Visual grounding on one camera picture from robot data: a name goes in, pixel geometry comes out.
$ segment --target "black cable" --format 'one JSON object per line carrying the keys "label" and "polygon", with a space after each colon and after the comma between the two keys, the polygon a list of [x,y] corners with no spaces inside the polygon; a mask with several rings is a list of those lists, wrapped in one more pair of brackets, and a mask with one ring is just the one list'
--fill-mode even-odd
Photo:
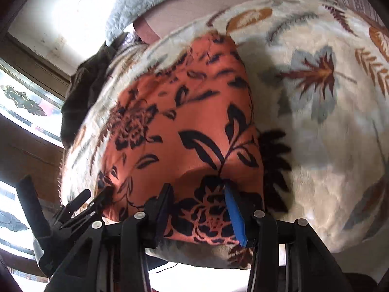
{"label": "black cable", "polygon": [[170,268],[166,268],[166,269],[163,269],[163,270],[160,270],[160,271],[157,271],[157,272],[149,272],[149,274],[152,274],[152,273],[160,273],[160,272],[165,271],[165,270],[167,270],[167,269],[172,269],[172,268],[174,268],[176,265],[178,265],[178,263],[176,263],[174,266],[172,266],[172,267],[170,267]]}

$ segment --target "blue gripper pad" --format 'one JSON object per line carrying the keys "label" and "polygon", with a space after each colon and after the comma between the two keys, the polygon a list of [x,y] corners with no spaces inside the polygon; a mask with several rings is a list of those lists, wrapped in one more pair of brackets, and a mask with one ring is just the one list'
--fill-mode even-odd
{"label": "blue gripper pad", "polygon": [[228,214],[230,215],[232,228],[234,229],[235,237],[239,241],[240,245],[244,248],[247,245],[244,220],[239,211],[239,207],[235,202],[232,191],[227,184],[224,185],[224,198],[226,201]]}

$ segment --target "white wall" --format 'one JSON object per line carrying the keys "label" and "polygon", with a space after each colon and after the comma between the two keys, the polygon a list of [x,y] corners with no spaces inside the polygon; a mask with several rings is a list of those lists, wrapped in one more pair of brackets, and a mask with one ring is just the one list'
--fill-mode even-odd
{"label": "white wall", "polygon": [[105,40],[116,0],[28,0],[9,33],[71,75]]}

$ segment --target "orange floral cloth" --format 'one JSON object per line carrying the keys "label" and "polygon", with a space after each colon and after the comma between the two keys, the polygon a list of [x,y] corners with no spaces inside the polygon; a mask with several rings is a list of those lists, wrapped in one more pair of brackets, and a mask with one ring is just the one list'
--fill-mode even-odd
{"label": "orange floral cloth", "polygon": [[224,183],[261,204],[263,168],[251,90],[229,36],[209,32],[169,68],[138,77],[120,94],[106,131],[98,187],[115,188],[106,217],[124,220],[170,184],[165,237],[237,242]]}

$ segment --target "silver screw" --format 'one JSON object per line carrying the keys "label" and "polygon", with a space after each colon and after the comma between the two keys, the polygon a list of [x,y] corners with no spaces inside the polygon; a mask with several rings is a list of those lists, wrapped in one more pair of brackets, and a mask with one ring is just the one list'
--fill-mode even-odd
{"label": "silver screw", "polygon": [[94,221],[94,222],[92,223],[92,228],[93,228],[93,229],[99,229],[101,226],[103,226],[102,221]]}
{"label": "silver screw", "polygon": [[145,213],[145,212],[136,212],[136,213],[134,214],[134,217],[135,217],[136,219],[142,219],[142,218],[145,218],[145,217],[146,217],[146,213]]}
{"label": "silver screw", "polygon": [[256,211],[254,212],[254,216],[257,217],[257,218],[262,218],[262,217],[265,216],[265,213],[264,213],[264,211],[262,211],[262,210],[256,210]]}
{"label": "silver screw", "polygon": [[300,225],[300,226],[307,226],[308,225],[308,222],[305,218],[299,218],[297,220],[297,224]]}

